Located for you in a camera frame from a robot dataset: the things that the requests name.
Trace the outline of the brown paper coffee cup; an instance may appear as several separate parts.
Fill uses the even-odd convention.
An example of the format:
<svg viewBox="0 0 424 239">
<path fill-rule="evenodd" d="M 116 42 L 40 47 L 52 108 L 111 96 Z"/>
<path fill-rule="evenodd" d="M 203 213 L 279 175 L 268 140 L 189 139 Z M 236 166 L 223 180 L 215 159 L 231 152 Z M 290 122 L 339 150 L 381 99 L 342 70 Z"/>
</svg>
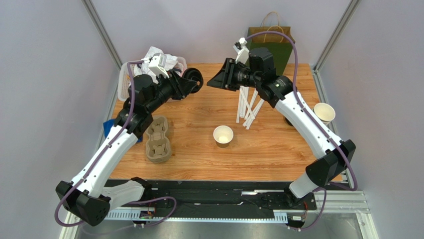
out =
<svg viewBox="0 0 424 239">
<path fill-rule="evenodd" d="M 233 137 L 233 130 L 226 125 L 220 125 L 213 131 L 213 138 L 216 142 L 216 145 L 220 148 L 228 147 L 233 140 Z"/>
</svg>

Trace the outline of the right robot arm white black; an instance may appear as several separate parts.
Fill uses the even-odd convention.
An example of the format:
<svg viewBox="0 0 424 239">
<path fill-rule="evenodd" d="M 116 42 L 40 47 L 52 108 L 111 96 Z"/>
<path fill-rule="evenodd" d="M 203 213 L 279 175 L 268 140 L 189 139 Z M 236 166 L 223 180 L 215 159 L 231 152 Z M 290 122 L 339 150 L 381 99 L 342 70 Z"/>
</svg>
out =
<svg viewBox="0 0 424 239">
<path fill-rule="evenodd" d="M 241 87 L 255 88 L 260 98 L 281 113 L 300 133 L 316 157 L 288 187 L 292 196 L 302 198 L 344 171 L 353 158 L 356 146 L 352 140 L 342 140 L 323 124 L 288 77 L 277 75 L 273 55 L 267 48 L 251 50 L 248 61 L 249 64 L 245 65 L 226 58 L 221 70 L 207 85 L 230 91 Z"/>
</svg>

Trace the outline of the black plastic cup lid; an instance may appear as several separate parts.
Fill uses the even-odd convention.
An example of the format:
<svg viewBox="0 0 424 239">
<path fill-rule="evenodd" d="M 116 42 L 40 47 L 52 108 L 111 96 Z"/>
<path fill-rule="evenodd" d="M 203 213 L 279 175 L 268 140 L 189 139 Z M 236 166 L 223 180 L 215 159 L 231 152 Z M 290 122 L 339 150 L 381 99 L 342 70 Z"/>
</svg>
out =
<svg viewBox="0 0 424 239">
<path fill-rule="evenodd" d="M 183 73 L 183 78 L 196 82 L 196 86 L 191 90 L 192 94 L 197 93 L 202 88 L 202 86 L 204 85 L 203 76 L 202 76 L 200 70 L 198 70 L 196 68 L 188 68 Z"/>
</svg>

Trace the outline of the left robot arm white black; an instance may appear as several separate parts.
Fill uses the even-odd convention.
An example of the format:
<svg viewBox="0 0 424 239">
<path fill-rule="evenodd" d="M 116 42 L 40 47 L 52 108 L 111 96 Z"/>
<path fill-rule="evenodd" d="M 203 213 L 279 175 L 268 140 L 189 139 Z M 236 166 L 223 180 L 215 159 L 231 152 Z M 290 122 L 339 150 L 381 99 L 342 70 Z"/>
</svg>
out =
<svg viewBox="0 0 424 239">
<path fill-rule="evenodd" d="M 110 210 L 147 198 L 144 193 L 151 190 L 151 185 L 141 178 L 134 177 L 114 187 L 105 184 L 123 156 L 153 123 L 153 112 L 169 99 L 181 100 L 198 92 L 204 82 L 196 68 L 189 68 L 181 76 L 168 71 L 156 79 L 158 82 L 154 83 L 146 74 L 130 77 L 129 98 L 114 120 L 106 141 L 71 181 L 60 181 L 56 186 L 60 202 L 55 220 L 59 225 L 97 226 Z M 62 222 L 58 217 L 60 208 L 77 216 L 80 222 Z"/>
</svg>

